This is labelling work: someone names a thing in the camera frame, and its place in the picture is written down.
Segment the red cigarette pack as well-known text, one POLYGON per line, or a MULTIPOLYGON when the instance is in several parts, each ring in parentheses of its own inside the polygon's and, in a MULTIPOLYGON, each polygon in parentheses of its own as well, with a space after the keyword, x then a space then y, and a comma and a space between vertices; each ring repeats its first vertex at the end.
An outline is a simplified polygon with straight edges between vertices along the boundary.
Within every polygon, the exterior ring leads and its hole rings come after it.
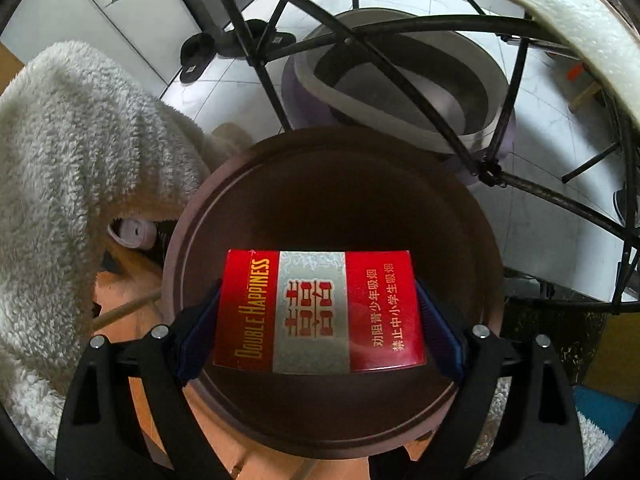
POLYGON ((311 376, 424 365, 409 253, 229 250, 212 360, 311 376))

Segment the brown round trash bin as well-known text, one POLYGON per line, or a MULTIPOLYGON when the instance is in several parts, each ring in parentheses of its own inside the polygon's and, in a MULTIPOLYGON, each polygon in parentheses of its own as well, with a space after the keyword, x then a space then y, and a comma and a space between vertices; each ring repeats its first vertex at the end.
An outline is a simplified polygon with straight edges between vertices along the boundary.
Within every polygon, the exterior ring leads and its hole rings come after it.
POLYGON ((461 322, 498 332, 503 266, 468 188, 369 129, 296 130, 216 169, 171 237, 177 375, 244 436, 355 458, 435 430, 461 322))

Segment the white fleece robe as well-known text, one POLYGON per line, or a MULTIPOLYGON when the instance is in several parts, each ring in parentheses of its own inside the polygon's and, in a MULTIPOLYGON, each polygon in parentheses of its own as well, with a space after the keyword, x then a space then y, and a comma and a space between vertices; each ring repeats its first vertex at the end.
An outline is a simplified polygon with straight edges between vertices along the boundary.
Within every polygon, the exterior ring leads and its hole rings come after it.
POLYGON ((96 48, 52 44, 1 97, 1 402, 52 467, 117 218, 175 220, 253 141, 202 130, 96 48))

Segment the purple grey basin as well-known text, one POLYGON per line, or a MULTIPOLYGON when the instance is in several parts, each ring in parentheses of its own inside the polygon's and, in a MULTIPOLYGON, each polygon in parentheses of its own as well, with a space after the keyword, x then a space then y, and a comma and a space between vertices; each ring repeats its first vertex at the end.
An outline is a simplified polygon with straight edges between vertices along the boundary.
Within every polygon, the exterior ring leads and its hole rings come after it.
MULTIPOLYGON (((509 83, 468 32, 393 32, 370 43, 431 103, 477 160, 488 151, 509 83)), ((467 186, 475 177, 405 92, 346 44, 291 55, 282 103, 296 129, 363 126, 427 151, 467 186)))

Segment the black slipper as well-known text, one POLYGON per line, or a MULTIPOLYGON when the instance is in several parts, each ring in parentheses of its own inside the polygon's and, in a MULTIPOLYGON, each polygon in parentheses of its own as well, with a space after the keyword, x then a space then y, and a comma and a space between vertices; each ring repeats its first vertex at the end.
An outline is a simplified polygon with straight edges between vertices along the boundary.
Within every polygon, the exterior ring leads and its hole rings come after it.
MULTIPOLYGON (((282 32, 282 30, 274 28, 269 34, 266 34, 269 25, 265 21, 252 18, 246 24, 255 46, 263 46, 267 52, 289 47, 296 43, 296 37, 290 32, 282 32)), ((245 56, 235 29, 223 32, 215 40, 215 48, 223 58, 244 58, 245 56)))
POLYGON ((180 81, 193 84, 205 72, 217 53, 215 40, 207 32, 191 36, 180 50, 180 81))

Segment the black metal table frame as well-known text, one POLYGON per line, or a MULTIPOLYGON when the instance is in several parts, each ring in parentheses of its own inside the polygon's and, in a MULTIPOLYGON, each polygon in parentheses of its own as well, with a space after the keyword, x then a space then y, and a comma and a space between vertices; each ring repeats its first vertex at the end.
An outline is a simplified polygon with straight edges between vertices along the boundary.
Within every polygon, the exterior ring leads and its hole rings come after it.
POLYGON ((229 13, 194 81, 163 101, 205 131, 259 142, 322 127, 415 148, 480 203, 506 266, 639 305, 639 136, 599 86, 575 105, 576 56, 528 12, 473 0, 218 0, 229 13))

